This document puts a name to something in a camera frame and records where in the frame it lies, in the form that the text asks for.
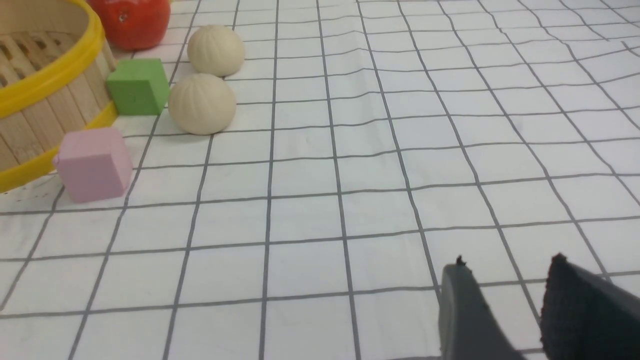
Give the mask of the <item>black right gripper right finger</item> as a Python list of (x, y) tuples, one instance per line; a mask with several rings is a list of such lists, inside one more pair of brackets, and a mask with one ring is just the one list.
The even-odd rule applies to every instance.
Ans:
[(640, 299), (561, 253), (548, 269), (540, 328), (549, 360), (640, 357)]

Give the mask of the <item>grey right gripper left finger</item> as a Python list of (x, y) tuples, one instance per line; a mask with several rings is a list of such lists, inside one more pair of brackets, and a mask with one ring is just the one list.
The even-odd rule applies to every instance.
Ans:
[(523, 360), (461, 255), (443, 267), (438, 313), (442, 360)]

